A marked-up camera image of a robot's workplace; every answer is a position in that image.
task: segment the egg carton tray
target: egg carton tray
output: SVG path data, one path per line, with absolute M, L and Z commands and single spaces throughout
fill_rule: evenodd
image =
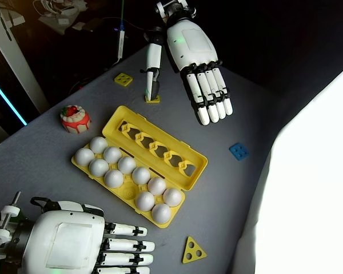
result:
M 79 166 L 74 157 L 71 159 L 72 163 L 157 227 L 168 227 L 186 199 L 183 190 L 189 191 L 193 188 L 207 166 L 207 158 L 125 106 L 116 109 L 102 133 L 108 146 L 118 147 L 122 151 L 122 156 L 134 158 L 137 167 L 148 168 L 151 178 L 159 176 L 165 180 L 166 188 L 173 187 L 181 191 L 182 202 L 176 207 L 170 207 L 169 221 L 158 224 L 151 217 L 151 211 L 142 212 L 136 207 L 135 198 L 140 192 L 147 191 L 147 184 L 135 184 L 131 174 L 123 175 L 123 185 L 119 188 L 109 188 L 103 177 L 90 174 L 89 167 Z M 95 158 L 102 159 L 103 155 L 96 154 Z M 109 168 L 116 170 L 117 164 L 110 164 Z M 163 203 L 162 195 L 154 198 L 155 204 Z

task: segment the robot finger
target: robot finger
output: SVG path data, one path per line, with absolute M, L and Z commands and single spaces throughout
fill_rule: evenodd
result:
M 104 227 L 106 234 L 113 235 L 124 235 L 124 236 L 140 236 L 144 237 L 147 235 L 147 229 L 145 227 L 135 227 L 128 224 L 118 223 L 106 223 Z
M 191 73 L 187 75 L 187 82 L 189 84 L 189 87 L 192 91 L 193 99 L 197 105 L 197 114 L 200 118 L 201 123 L 204 126 L 207 126 L 210 123 L 210 118 L 208 116 L 207 108 L 205 106 L 205 101 L 202 96 L 202 92 L 200 89 L 200 86 L 198 85 L 196 76 Z
M 206 74 L 204 72 L 199 72 L 197 74 L 197 80 L 201 86 L 201 90 L 204 96 L 207 99 L 207 103 L 208 103 L 207 112 L 210 116 L 210 119 L 213 123 L 217 123 L 219 120 L 219 116 L 218 116 L 218 111 L 216 107 L 216 98 L 212 94 L 210 86 L 208 85 Z
M 212 70 L 206 71 L 205 74 L 206 74 L 206 79 L 210 86 L 211 92 L 216 96 L 216 100 L 217 100 L 216 108 L 217 108 L 218 116 L 220 117 L 220 119 L 223 119 L 226 117 L 224 104 L 222 102 L 224 100 L 224 97 L 222 96 L 222 94 L 220 93 L 218 89 L 218 85 L 217 85 L 217 82 L 213 75 Z
M 212 69 L 213 75 L 215 76 L 218 89 L 223 92 L 225 99 L 222 101 L 224 104 L 225 112 L 227 115 L 233 113 L 233 106 L 230 101 L 230 92 L 226 88 L 225 81 L 221 75 L 220 69 L 218 67 Z
M 101 267 L 96 271 L 101 274 L 150 274 L 148 267 Z
M 103 252 L 99 254 L 98 265 L 116 266 L 116 265 L 149 265 L 154 261 L 151 254 L 138 253 L 111 253 Z
M 151 252 L 154 251 L 154 249 L 155 244 L 152 241 L 107 238 L 103 244 L 104 251 Z

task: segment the blue square block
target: blue square block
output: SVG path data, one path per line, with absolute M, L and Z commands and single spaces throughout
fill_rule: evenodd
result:
M 241 161 L 245 157 L 249 156 L 249 151 L 241 143 L 236 143 L 230 147 L 229 150 L 238 161 Z

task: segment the yellow toy piece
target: yellow toy piece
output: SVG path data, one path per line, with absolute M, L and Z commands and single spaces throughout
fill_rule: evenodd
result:
M 145 101 L 148 104 L 158 104 L 158 103 L 160 103 L 160 95 L 156 96 L 155 100 L 151 100 L 151 101 L 147 100 L 147 98 L 145 96 Z
M 136 207 L 135 199 L 140 192 L 147 191 L 147 185 L 135 184 L 131 174 L 123 176 L 122 186 L 109 188 L 106 186 L 103 177 L 94 177 L 90 174 L 88 166 L 79 166 L 74 157 L 71 159 L 73 164 L 157 227 L 168 227 L 186 199 L 183 191 L 189 191 L 193 188 L 207 166 L 207 158 L 125 106 L 117 108 L 103 128 L 102 133 L 109 146 L 121 149 L 122 156 L 131 155 L 138 167 L 149 169 L 152 178 L 162 177 L 165 179 L 167 188 L 173 187 L 181 191 L 182 202 L 176 207 L 170 207 L 170 220 L 165 224 L 158 224 L 153 220 L 151 211 L 143 212 Z M 102 159 L 103 154 L 96 154 L 95 157 Z M 110 164 L 109 168 L 116 170 L 117 164 Z M 155 204 L 163 203 L 162 195 L 154 198 Z
M 128 86 L 132 82 L 133 78 L 130 75 L 127 75 L 125 73 L 118 74 L 114 81 L 124 87 Z
M 191 236 L 188 236 L 185 244 L 185 250 L 183 255 L 183 263 L 190 263 L 207 257 L 206 252 L 196 243 Z

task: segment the blue led light strip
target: blue led light strip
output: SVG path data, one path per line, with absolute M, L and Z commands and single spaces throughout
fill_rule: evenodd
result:
M 0 89 L 0 95 L 2 99 L 7 103 L 7 105 L 11 108 L 11 110 L 15 113 L 15 115 L 19 118 L 19 120 L 26 126 L 27 123 L 24 121 L 23 117 L 19 114 L 19 112 L 15 109 L 15 107 L 10 103 L 9 99 L 5 96 L 4 92 Z

